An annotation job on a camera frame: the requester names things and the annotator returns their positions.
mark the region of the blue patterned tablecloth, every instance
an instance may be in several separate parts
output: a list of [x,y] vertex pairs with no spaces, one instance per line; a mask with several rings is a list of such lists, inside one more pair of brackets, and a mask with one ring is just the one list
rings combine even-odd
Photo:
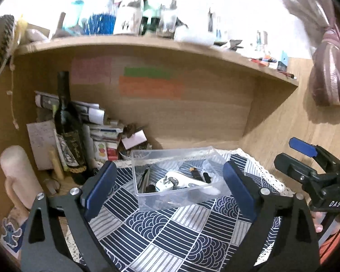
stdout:
[[[251,160],[238,154],[225,158],[234,160],[259,187],[278,193]],[[279,223],[275,218],[264,249],[274,242]],[[220,271],[250,225],[232,196],[177,209],[139,212],[131,168],[118,168],[115,187],[98,217],[90,222],[108,256],[118,269],[128,272]]]

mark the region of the blue gripper pad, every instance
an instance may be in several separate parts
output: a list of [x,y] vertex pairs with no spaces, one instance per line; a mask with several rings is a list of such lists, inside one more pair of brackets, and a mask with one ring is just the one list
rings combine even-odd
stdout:
[[308,157],[315,157],[317,156],[317,151],[314,145],[308,144],[305,141],[302,141],[296,137],[292,137],[289,142],[288,145],[298,151],[303,153],[304,155],[308,156]]
[[85,208],[84,217],[89,222],[97,217],[102,205],[117,178],[117,167],[111,161],[106,161],[99,172],[89,178],[82,187],[81,205]]
[[242,214],[253,222],[258,215],[260,205],[258,185],[252,178],[245,176],[232,160],[224,164],[223,178]]

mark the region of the wooden shelf board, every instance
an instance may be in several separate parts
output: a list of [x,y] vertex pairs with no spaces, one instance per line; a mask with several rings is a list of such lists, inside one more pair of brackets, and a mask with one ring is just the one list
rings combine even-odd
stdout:
[[257,63],[249,61],[246,57],[236,52],[220,51],[214,48],[208,48],[202,45],[180,43],[168,39],[144,38],[134,36],[81,36],[53,39],[49,42],[35,42],[19,46],[17,55],[25,55],[46,50],[55,50],[66,47],[76,46],[137,46],[154,49],[166,49],[173,51],[188,52],[196,55],[206,56],[209,59],[218,59],[226,63],[236,64],[257,71],[249,73],[255,76],[265,76],[271,79],[278,79],[294,86],[298,86],[298,80],[286,77],[284,74],[277,72],[268,67],[262,67]]

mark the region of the pink sticky note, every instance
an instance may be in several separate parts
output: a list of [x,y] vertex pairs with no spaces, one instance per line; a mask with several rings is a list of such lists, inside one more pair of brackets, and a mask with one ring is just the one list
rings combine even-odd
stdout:
[[107,84],[111,82],[110,56],[74,58],[71,66],[71,83],[77,85]]
[[143,130],[134,133],[130,138],[122,139],[122,143],[126,150],[132,148],[133,146],[139,145],[145,141],[147,141],[147,139]]

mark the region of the wine bottle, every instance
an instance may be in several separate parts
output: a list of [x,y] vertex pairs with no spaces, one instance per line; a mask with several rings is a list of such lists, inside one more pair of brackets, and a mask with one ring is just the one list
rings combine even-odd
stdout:
[[91,176],[85,160],[82,121],[69,91],[69,72],[58,72],[59,106],[54,115],[55,129],[64,160],[75,183],[83,185]]

